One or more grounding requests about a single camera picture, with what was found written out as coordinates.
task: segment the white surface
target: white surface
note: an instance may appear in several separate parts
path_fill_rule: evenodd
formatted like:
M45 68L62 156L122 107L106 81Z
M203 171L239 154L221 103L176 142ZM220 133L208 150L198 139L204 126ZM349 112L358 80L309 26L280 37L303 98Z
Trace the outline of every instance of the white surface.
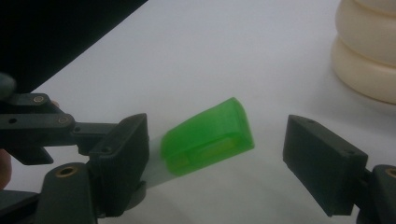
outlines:
M337 1L150 0L40 87L77 121L148 114L152 137L232 96L256 148L148 191L101 223L355 223L328 218L282 161L288 114L314 119L395 164L396 106L350 90L331 69ZM40 191L44 174L84 161L49 148L56 163L14 162L9 189Z

